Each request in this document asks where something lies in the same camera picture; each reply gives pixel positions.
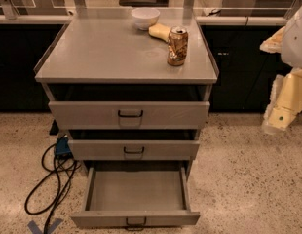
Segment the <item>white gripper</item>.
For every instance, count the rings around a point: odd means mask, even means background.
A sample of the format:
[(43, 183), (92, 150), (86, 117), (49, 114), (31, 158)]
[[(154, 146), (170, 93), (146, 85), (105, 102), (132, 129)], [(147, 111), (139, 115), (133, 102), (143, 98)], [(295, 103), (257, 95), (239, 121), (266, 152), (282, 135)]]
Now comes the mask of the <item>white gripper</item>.
[(277, 75), (273, 82), (262, 123), (262, 130), (273, 135), (285, 131), (302, 111), (302, 6), (259, 49), (267, 53), (281, 52), (282, 61), (295, 67), (286, 76)]

